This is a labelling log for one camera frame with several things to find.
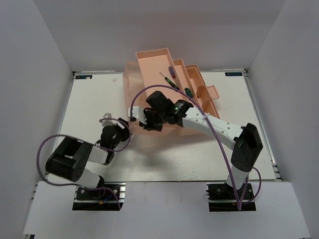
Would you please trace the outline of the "green stubby screwdriver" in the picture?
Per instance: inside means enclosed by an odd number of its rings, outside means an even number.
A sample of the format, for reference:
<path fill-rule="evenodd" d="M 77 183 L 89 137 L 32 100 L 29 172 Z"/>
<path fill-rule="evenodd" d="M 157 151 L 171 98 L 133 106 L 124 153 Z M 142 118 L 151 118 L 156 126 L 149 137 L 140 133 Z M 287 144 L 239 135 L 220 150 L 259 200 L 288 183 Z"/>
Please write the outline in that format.
<path fill-rule="evenodd" d="M 186 95 L 190 98 L 193 98 L 193 94 L 189 88 L 184 88 Z"/>

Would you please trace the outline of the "pink plastic toolbox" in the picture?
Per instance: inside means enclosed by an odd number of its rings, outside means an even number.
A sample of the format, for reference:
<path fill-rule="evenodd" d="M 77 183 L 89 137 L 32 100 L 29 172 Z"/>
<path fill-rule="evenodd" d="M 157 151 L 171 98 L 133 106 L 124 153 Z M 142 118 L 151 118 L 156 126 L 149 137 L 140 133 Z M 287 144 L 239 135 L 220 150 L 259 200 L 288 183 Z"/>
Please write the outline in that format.
<path fill-rule="evenodd" d="M 200 132 L 182 126 L 187 110 L 201 109 L 219 118 L 214 86 L 206 86 L 196 65 L 173 60 L 167 48 L 136 53 L 123 73 L 128 122 L 134 135 L 180 136 Z"/>

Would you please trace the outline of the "blue handled screwdriver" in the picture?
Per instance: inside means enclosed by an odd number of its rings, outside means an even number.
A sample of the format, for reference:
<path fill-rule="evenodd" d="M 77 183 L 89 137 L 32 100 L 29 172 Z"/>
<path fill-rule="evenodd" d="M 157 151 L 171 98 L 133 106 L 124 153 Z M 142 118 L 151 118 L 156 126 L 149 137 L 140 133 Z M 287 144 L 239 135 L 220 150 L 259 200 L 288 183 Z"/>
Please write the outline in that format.
<path fill-rule="evenodd" d="M 174 71 L 173 67 L 169 66 L 168 70 L 169 70 L 169 73 L 170 73 L 171 77 L 175 80 L 176 79 L 176 75 L 175 75 L 175 71 Z"/>

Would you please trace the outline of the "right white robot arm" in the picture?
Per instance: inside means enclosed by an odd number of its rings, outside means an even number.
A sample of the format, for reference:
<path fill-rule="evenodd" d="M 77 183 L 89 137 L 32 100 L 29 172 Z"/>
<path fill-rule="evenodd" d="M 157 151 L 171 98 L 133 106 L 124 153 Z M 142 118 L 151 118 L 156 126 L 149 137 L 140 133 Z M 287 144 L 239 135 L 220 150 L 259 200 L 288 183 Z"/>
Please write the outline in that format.
<path fill-rule="evenodd" d="M 184 100 L 172 103 L 170 100 L 157 102 L 148 100 L 149 107 L 139 117 L 140 126 L 146 130 L 161 131 L 165 123 L 193 129 L 232 150 L 231 172 L 226 179 L 225 192 L 232 199 L 243 193 L 243 183 L 251 172 L 263 144 L 255 125 L 246 126 L 231 124 L 216 117 L 205 114 L 193 104 Z"/>

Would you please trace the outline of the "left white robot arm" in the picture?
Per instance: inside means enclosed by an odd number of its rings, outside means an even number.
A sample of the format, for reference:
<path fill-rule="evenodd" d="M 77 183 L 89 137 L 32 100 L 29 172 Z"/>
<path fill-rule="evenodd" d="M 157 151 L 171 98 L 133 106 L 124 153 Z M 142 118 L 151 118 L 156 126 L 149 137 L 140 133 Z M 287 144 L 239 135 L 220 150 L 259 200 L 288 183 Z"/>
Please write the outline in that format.
<path fill-rule="evenodd" d="M 104 178 L 86 169 L 88 162 L 108 165 L 118 152 L 117 146 L 131 138 L 129 123 L 122 119 L 103 118 L 100 139 L 95 143 L 65 136 L 48 158 L 45 170 L 60 178 L 88 188 L 95 199 L 105 194 Z"/>

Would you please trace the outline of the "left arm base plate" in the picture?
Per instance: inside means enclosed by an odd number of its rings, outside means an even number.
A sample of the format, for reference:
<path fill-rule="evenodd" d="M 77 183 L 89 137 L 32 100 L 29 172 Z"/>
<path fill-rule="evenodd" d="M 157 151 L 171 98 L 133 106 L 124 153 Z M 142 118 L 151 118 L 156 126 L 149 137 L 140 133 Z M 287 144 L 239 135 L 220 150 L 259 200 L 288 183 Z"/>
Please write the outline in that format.
<path fill-rule="evenodd" d="M 82 187 L 78 187 L 75 192 L 73 201 L 73 211 L 119 211 L 120 208 L 116 201 L 118 198 L 119 204 L 122 207 L 125 199 L 126 184 L 124 182 L 105 183 L 104 185 L 110 188 L 108 190 L 88 191 Z"/>

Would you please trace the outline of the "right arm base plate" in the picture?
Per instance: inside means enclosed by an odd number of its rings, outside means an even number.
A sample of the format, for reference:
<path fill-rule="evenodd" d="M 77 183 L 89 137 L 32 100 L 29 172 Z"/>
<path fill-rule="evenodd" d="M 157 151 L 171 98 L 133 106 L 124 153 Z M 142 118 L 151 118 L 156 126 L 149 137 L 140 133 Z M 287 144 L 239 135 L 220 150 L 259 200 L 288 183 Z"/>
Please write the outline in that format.
<path fill-rule="evenodd" d="M 233 188 L 226 183 L 207 184 L 208 205 L 210 212 L 238 212 Z M 250 183 L 243 197 L 241 211 L 256 211 L 254 193 Z"/>

